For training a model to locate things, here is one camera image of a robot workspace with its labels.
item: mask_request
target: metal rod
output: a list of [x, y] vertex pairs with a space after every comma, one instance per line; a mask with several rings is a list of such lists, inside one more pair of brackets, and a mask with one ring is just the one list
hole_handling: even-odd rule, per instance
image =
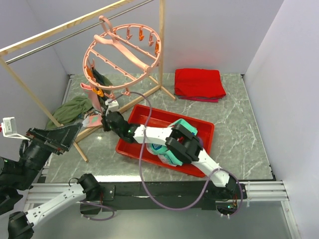
[[[137, 8], [139, 8], [139, 7], [141, 7], [141, 6], [145, 5], [145, 4], [148, 4], [149, 2], [152, 2], [152, 1], [154, 1], [154, 0], [144, 1], [144, 2], [142, 2], [142, 3], [140, 3], [140, 4], [137, 4], [137, 5], [133, 6], [133, 7], [131, 7], [131, 8], [129, 8], [129, 9], [125, 10], [125, 11], [122, 11], [122, 12], [120, 12], [120, 13], [118, 13], [118, 14], [115, 14], [115, 15], [109, 17], [108, 19], [111, 20], [111, 19], [113, 19], [113, 18], [115, 18], [115, 17], [121, 16], [121, 15], [123, 15], [123, 14], [125, 14], [125, 13], [127, 13], [127, 12], [129, 12], [129, 11], [132, 11], [132, 10], [134, 10], [134, 9], [137, 9]], [[87, 30], [89, 30], [89, 29], [95, 27], [95, 26], [98, 26], [98, 25], [100, 25], [102, 22], [103, 22], [103, 21], [99, 21], [99, 22], [97, 22], [97, 23], [95, 23], [95, 24], [92, 24], [92, 25], [90, 25], [90, 26], [87, 26], [87, 27], [85, 27], [85, 28], [83, 28], [83, 29], [81, 29], [81, 30], [78, 30], [78, 31], [73, 32], [73, 33], [71, 33], [71, 34], [69, 34], [69, 35], [66, 35], [66, 36], [64, 36], [64, 37], [61, 37], [61, 38], [59, 38], [59, 39], [57, 39], [57, 40], [51, 41], [51, 42], [49, 42], [49, 43], [47, 43], [47, 44], [44, 44], [43, 46], [37, 47], [37, 48], [35, 48], [35, 49], [31, 50], [31, 51], [25, 52], [25, 53], [23, 53], [23, 54], [21, 54], [21, 55], [19, 55], [19, 56], [16, 56], [16, 57], [14, 57], [14, 58], [12, 58], [12, 59], [6, 61], [6, 63], [9, 65], [9, 64], [11, 64], [11, 63], [13, 63], [13, 62], [16, 62], [16, 61], [18, 61], [18, 60], [21, 60], [21, 59], [23, 59], [24, 57], [30, 56], [30, 55], [32, 55], [32, 54], [38, 52], [38, 51], [41, 51], [41, 50], [43, 50], [43, 49], [46, 49], [46, 48], [48, 48], [48, 47], [50, 47], [50, 46], [53, 46], [53, 45], [55, 45], [55, 44], [57, 44], [57, 43], [59, 43], [59, 42], [61, 42], [61, 41], [64, 41], [64, 40], [66, 40], [66, 39], [69, 39], [69, 38], [71, 38], [72, 36], [76, 36], [76, 35], [78, 35], [78, 34], [84, 32], [84, 31], [87, 31]]]

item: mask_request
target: wooden frame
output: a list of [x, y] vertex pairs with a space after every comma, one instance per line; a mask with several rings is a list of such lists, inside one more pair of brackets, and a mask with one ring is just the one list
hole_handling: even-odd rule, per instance
[[[123, 5], [126, 5], [127, 3], [130, 3], [134, 0], [119, 0], [113, 4], [110, 4], [106, 7], [103, 7], [101, 9], [98, 9], [96, 11], [93, 11], [91, 13], [88, 13], [86, 15], [83, 15], [81, 17], [78, 17], [74, 20], [71, 20], [69, 22], [66, 22], [64, 24], [61, 24], [57, 27], [54, 27], [52, 29], [49, 29], [47, 31], [44, 31], [40, 34], [37, 34], [35, 36], [29, 37], [25, 40], [22, 40], [20, 42], [17, 42], [15, 44], [12, 44], [10, 46], [4, 47], [0, 49], [0, 64], [9, 72], [9, 74], [13, 77], [15, 81], [30, 95], [30, 97], [34, 100], [34, 102], [42, 109], [42, 111], [49, 117], [49, 119], [56, 125], [56, 126], [61, 126], [61, 124], [53, 117], [51, 112], [44, 106], [44, 104], [40, 101], [40, 99], [31, 91], [31, 89], [23, 82], [23, 80], [20, 78], [20, 76], [4, 61], [3, 57], [8, 55], [9, 53], [12, 53], [16, 50], [22, 49], [28, 45], [31, 45], [33, 43], [36, 43], [38, 41], [44, 40], [50, 36], [53, 36], [59, 32], [62, 32], [66, 29], [69, 29], [73, 26], [76, 26], [82, 22], [85, 22], [87, 20], [90, 20], [94, 17], [98, 17], [99, 15], [109, 12], [111, 10], [114, 10], [118, 7], [121, 7]], [[160, 0], [160, 5], [159, 5], [159, 36], [162, 41], [162, 47], [164, 46], [164, 20], [165, 20], [165, 0]], [[161, 89], [164, 92], [166, 92], [170, 97], [172, 97], [173, 100], [176, 100], [175, 96], [172, 95], [165, 87], [162, 86], [162, 76], [163, 76], [163, 50], [161, 54], [161, 59], [159, 63], [159, 82], [154, 79], [152, 76], [149, 76], [151, 80], [153, 80], [156, 83], [156, 86], [152, 88], [151, 90], [147, 91], [144, 93], [144, 96], [149, 96], [156, 92], [157, 90]], [[142, 101], [143, 97], [139, 96], [138, 98], [132, 100], [128, 104], [124, 105], [119, 109], [119, 112], [123, 113], [124, 111], [128, 110], [130, 107], [136, 105], [138, 102]], [[88, 162], [89, 160], [77, 144], [79, 141], [84, 139], [86, 136], [89, 134], [93, 133], [96, 131], [99, 127], [94, 127], [94, 128], [87, 128], [83, 130], [81, 133], [78, 134], [74, 146], [75, 148], [79, 151], [80, 155], [83, 157], [85, 162]]]

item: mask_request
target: red tray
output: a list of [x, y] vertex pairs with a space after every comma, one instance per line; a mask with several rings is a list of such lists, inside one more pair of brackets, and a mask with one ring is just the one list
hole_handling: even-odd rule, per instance
[[[149, 115], [149, 112], [150, 112], [149, 107], [142, 106], [142, 105], [135, 105], [128, 122], [145, 124], [145, 121]], [[162, 111], [156, 108], [152, 108], [152, 115], [148, 123], [148, 126], [167, 127], [178, 119], [184, 119], [189, 124], [197, 128], [198, 130], [197, 136], [199, 136], [203, 140], [204, 148], [209, 154], [211, 143], [213, 141], [213, 134], [214, 134], [214, 128], [215, 128], [214, 124], [212, 123], [199, 120], [199, 119], [194, 119], [187, 116], [182, 116], [172, 112], [167, 112], [167, 111]], [[118, 144], [116, 145], [115, 150], [119, 154], [138, 159], [140, 156], [141, 146], [142, 146], [141, 144], [126, 143], [124, 140], [120, 139]], [[162, 166], [175, 171], [193, 175], [196, 177], [202, 178], [205, 176], [205, 174], [202, 171], [200, 171], [198, 168], [196, 168], [194, 165], [191, 165], [191, 164], [183, 164], [182, 166], [174, 167], [174, 166], [170, 166], [168, 164], [162, 163], [161, 160], [156, 155], [149, 153], [146, 148], [144, 148], [142, 160], [149, 163], [156, 164], [158, 166]]]

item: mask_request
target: gray floor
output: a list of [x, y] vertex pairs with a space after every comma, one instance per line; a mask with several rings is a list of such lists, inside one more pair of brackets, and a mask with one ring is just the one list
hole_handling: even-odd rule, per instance
[[[97, 218], [108, 217], [100, 213]], [[80, 216], [72, 205], [34, 233], [32, 239], [291, 239], [280, 202], [251, 202], [230, 220], [215, 211], [117, 211], [105, 222]]]
[[[107, 75], [116, 82], [124, 82], [122, 75]], [[87, 82], [83, 75], [72, 80], [67, 101], [75, 95], [82, 95], [80, 82]], [[261, 141], [248, 95], [239, 74], [222, 75], [227, 96], [218, 103], [203, 103], [187, 100], [176, 102], [162, 91], [149, 96], [153, 107], [181, 115], [209, 121], [215, 124], [210, 156], [230, 170], [239, 179], [272, 179], [271, 168]], [[164, 86], [173, 93], [174, 74], [164, 75]], [[145, 79], [131, 88], [131, 91], [145, 92], [154, 83]], [[120, 106], [136, 96], [121, 97]], [[131, 110], [123, 115], [128, 119]], [[101, 129], [79, 142], [89, 163], [85, 163], [73, 147], [61, 156], [53, 156], [46, 182], [67, 182], [71, 177], [92, 173], [98, 181], [140, 181], [138, 160], [124, 157], [115, 152], [119, 138], [113, 132]], [[153, 164], [143, 163], [143, 175], [147, 181], [203, 180]]]

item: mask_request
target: marble tabletop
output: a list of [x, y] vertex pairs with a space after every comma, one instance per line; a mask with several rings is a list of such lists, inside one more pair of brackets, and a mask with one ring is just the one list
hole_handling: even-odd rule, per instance
[[[109, 74], [114, 83], [124, 82], [124, 76]], [[165, 92], [157, 91], [149, 100], [152, 107], [177, 114], [205, 120], [215, 124], [214, 138], [210, 156], [220, 166], [231, 171], [240, 180], [273, 179], [271, 167], [261, 140], [257, 123], [240, 74], [221, 76], [227, 93], [218, 103], [194, 102], [177, 99], [174, 102]], [[76, 95], [84, 94], [80, 82], [87, 82], [83, 75], [72, 79], [66, 101]], [[164, 74], [163, 85], [174, 92], [174, 74]], [[146, 92], [154, 87], [153, 81], [145, 79], [130, 88], [131, 91]], [[137, 96], [119, 98], [120, 106]], [[132, 109], [123, 113], [129, 118]], [[99, 129], [79, 142], [79, 146], [89, 159], [86, 163], [78, 151], [72, 147], [64, 155], [52, 157], [47, 183], [65, 183], [72, 177], [92, 173], [101, 182], [140, 181], [138, 160], [122, 156], [115, 152], [118, 136], [113, 132]], [[203, 180], [159, 167], [142, 163], [146, 181], [190, 181]]]

